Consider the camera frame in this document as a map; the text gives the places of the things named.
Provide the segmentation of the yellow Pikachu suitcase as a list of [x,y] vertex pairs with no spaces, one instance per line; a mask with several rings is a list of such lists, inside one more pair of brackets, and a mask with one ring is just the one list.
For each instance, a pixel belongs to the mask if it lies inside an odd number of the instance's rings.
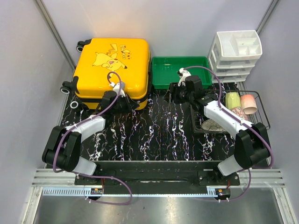
[[96,109],[106,91],[119,81],[129,98],[142,110],[152,85],[150,46],[144,39],[92,38],[79,41],[81,53],[72,81],[64,81],[60,91],[74,92],[89,109]]

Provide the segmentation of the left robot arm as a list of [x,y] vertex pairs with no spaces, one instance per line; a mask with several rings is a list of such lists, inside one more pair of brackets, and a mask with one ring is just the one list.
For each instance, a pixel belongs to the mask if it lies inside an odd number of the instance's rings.
[[56,126],[52,129],[42,155],[42,161],[55,169],[84,174],[85,180],[97,184],[101,173],[97,165],[80,156],[81,144],[97,132],[108,128],[114,115],[131,112],[139,107],[128,94],[118,95],[114,91],[104,93],[98,105],[100,111],[72,126]]

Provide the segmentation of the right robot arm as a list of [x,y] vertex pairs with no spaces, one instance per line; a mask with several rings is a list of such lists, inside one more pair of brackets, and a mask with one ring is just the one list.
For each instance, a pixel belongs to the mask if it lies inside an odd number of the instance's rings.
[[223,185],[232,173],[252,168],[272,157],[264,124],[253,124],[227,109],[214,95],[205,92],[198,76],[188,76],[182,83],[171,83],[165,99],[175,104],[189,103],[234,138],[234,154],[218,164],[217,170],[212,173],[214,183]]

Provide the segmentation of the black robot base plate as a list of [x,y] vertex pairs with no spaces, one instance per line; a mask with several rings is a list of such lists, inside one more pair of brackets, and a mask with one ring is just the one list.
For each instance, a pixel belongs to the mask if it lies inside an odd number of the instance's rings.
[[75,185],[104,185],[104,195],[207,195],[208,187],[239,186],[237,173],[221,176],[218,161],[100,161],[96,178],[79,176]]

